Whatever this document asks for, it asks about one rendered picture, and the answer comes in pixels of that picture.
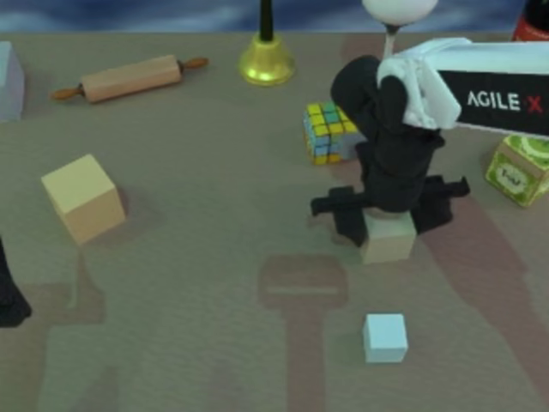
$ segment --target red object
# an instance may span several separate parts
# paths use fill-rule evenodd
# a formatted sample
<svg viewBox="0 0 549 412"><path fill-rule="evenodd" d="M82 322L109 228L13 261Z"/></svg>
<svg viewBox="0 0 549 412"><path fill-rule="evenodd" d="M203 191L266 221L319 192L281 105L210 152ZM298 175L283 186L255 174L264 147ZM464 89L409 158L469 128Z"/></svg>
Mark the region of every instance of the red object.
<svg viewBox="0 0 549 412"><path fill-rule="evenodd" d="M549 40L549 1L528 0L516 24L513 41Z"/></svg>

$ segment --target white ball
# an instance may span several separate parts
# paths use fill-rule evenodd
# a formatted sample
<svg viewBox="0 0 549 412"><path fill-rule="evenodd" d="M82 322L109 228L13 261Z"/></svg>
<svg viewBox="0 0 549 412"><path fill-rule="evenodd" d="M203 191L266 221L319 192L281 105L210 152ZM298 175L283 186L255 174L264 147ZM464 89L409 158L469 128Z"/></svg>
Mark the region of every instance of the white ball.
<svg viewBox="0 0 549 412"><path fill-rule="evenodd" d="M427 17L438 0L362 0L366 11L381 23L406 26Z"/></svg>

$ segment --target green box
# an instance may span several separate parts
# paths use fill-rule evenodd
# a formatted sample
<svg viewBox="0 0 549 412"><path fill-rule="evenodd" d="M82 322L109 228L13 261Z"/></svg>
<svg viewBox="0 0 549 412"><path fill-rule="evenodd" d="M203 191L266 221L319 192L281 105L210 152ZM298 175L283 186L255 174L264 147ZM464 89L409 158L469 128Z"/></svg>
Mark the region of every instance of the green box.
<svg viewBox="0 0 549 412"><path fill-rule="evenodd" d="M496 149L486 179L526 208L549 191L549 141L507 136Z"/></svg>

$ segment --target rolling pin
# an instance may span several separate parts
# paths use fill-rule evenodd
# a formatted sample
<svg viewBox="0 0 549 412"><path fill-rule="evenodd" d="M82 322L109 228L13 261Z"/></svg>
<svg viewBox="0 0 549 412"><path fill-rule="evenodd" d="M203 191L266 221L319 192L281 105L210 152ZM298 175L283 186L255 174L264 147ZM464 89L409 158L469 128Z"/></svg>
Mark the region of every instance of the rolling pin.
<svg viewBox="0 0 549 412"><path fill-rule="evenodd" d="M178 61L175 56L152 58L83 76L76 88L58 90L51 95L51 98L67 100L75 96L83 96L88 102L97 103L181 82L185 70L198 69L207 64L207 58L193 58L184 63Z"/></svg>

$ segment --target table surface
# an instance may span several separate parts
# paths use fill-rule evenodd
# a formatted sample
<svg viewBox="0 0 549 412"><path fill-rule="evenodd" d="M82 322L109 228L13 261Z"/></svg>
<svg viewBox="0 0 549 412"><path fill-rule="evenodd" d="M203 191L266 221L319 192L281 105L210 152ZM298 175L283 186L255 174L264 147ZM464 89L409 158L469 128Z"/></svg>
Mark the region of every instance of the table surface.
<svg viewBox="0 0 549 412"><path fill-rule="evenodd" d="M1 125L0 224L35 310L0 330L8 410L549 410L548 201L520 209L484 181L501 136L445 135L433 172L465 174L474 194L406 262L363 266L330 220L309 218L309 201L356 184L358 168L312 166L302 112L329 98L346 61L378 54L381 35L284 35L299 72L278 88L239 78L249 34L4 39L28 85L24 119ZM83 74L172 53L212 63L184 84L100 105L48 100ZM88 153L129 218L79 250L40 177ZM311 299L273 307L267 286L298 286L300 273L339 282L339 306L316 318ZM402 364L365 364L368 312L405 314Z"/></svg>

